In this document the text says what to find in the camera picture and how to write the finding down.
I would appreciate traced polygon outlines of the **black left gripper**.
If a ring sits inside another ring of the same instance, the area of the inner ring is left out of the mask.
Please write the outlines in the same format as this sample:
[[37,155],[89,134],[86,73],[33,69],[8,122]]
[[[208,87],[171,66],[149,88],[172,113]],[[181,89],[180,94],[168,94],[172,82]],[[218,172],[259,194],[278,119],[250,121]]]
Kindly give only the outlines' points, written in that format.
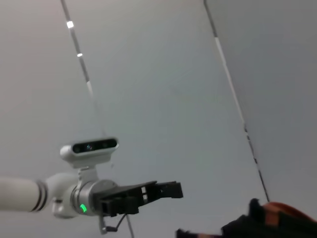
[[143,199],[144,194],[146,194],[146,192],[142,192],[143,187],[146,188],[148,199],[183,198],[181,183],[150,181],[136,185],[115,186],[108,190],[95,192],[93,199],[94,202],[101,203],[104,217],[134,215],[139,213],[138,205],[146,204]]

